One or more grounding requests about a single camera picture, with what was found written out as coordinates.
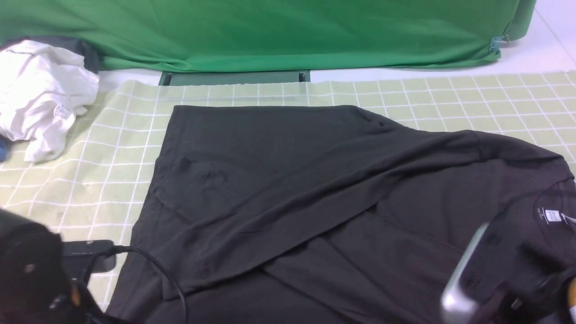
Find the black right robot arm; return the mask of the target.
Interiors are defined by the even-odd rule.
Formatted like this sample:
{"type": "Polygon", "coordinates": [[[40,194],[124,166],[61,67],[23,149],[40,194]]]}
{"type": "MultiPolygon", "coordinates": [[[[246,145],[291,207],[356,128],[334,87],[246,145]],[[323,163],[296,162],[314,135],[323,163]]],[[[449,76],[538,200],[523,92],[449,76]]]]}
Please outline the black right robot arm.
{"type": "Polygon", "coordinates": [[[498,324],[573,324],[575,267],[506,223],[485,226],[463,269],[464,294],[498,324]]]}

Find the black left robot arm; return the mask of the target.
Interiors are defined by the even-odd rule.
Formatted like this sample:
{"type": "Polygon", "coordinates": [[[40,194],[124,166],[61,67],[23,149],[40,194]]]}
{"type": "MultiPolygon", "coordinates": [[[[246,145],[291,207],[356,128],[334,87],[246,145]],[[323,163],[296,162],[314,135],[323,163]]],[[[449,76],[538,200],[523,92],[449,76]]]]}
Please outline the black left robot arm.
{"type": "Polygon", "coordinates": [[[63,241],[43,224],[2,210],[0,309],[4,324],[122,324],[88,290],[115,268],[111,240],[63,241]]]}

